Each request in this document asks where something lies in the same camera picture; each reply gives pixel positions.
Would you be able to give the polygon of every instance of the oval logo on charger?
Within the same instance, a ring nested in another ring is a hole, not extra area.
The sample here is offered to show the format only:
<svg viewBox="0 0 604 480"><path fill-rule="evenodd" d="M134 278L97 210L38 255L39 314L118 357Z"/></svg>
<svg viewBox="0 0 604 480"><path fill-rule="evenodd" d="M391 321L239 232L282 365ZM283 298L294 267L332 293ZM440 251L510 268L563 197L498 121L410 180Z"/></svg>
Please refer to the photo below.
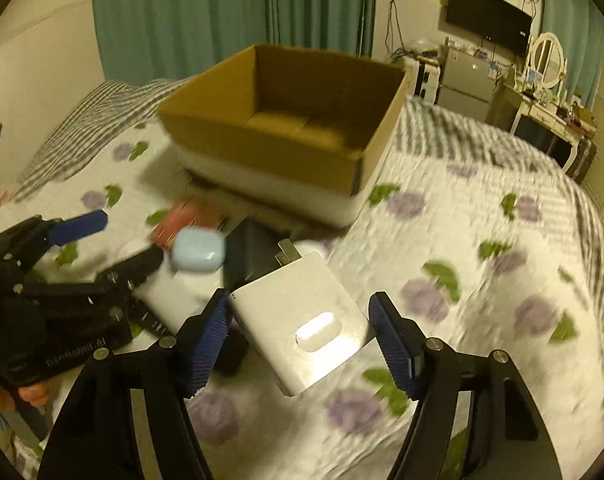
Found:
<svg viewBox="0 0 604 480"><path fill-rule="evenodd" d="M335 339L342 331L342 322L333 312L323 312L298 328L296 342L305 352L315 352Z"/></svg>

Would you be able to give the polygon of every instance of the bedspread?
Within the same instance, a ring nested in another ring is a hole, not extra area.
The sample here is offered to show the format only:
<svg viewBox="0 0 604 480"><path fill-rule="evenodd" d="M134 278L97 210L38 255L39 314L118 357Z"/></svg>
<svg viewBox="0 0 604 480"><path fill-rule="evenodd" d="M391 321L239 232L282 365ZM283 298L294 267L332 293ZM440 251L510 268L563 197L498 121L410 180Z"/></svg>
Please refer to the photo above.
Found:
<svg viewBox="0 0 604 480"><path fill-rule="evenodd" d="M425 335L459 352L509 352L564 478L579 478L604 446L604 263L596 213L546 156L442 108L408 99L394 140L359 218L345 237L325 241L328 265L363 312L370 295L384 290ZM168 136L150 119L119 134L67 180L4 204L0 230L34 214L67 218L104 207L105 232L80 240L77 254L52 250L39 265L53 281L87 279L129 240L146 237L147 219L188 190ZM293 222L224 190L200 193L240 216ZM204 302L213 292L216 278L207 283L194 298ZM129 349L151 341L141 335ZM75 374L66 375L57 410ZM283 396L250 351L237 377L214 376L188 400L220 479L386 478L414 409L395 389L375 341L297 397ZM457 416L454 433L464 424Z"/></svg>

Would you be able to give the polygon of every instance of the teal curtain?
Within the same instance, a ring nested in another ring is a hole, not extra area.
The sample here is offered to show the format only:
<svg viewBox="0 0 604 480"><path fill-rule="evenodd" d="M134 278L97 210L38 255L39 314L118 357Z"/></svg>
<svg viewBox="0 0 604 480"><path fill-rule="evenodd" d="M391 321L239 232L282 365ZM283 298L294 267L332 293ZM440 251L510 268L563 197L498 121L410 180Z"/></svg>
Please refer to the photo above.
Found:
<svg viewBox="0 0 604 480"><path fill-rule="evenodd" d="M264 0L93 0L106 79L142 85L204 72L266 35Z"/></svg>
<svg viewBox="0 0 604 480"><path fill-rule="evenodd" d="M93 0L107 79L204 72L254 43L370 56L375 0Z"/></svg>
<svg viewBox="0 0 604 480"><path fill-rule="evenodd" d="M554 33L569 62L564 88L592 108L604 57L604 18L592 0L544 0L542 30Z"/></svg>
<svg viewBox="0 0 604 480"><path fill-rule="evenodd" d="M271 43L370 56L375 0L266 0Z"/></svg>

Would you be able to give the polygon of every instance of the hand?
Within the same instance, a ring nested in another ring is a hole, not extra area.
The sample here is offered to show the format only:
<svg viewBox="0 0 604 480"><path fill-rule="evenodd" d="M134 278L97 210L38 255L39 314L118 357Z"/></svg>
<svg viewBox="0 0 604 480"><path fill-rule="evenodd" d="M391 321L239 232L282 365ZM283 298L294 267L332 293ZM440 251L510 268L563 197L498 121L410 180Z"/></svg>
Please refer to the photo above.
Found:
<svg viewBox="0 0 604 480"><path fill-rule="evenodd" d="M31 406L39 408L48 402L50 389L47 383L38 383L18 388L18 394L23 400L30 402ZM12 412L14 409L15 401L9 392L0 386L0 412Z"/></svg>

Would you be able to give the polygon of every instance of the red object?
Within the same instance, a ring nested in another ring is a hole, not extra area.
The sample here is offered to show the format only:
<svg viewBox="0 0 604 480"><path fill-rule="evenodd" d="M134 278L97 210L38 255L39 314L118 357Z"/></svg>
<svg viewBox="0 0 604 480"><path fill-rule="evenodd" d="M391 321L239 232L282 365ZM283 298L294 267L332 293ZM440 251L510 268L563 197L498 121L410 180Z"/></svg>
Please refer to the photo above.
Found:
<svg viewBox="0 0 604 480"><path fill-rule="evenodd" d="M165 251L171 249L175 236L185 227L218 229L226 218L218 206L194 196L180 199L151 233L151 240Z"/></svg>

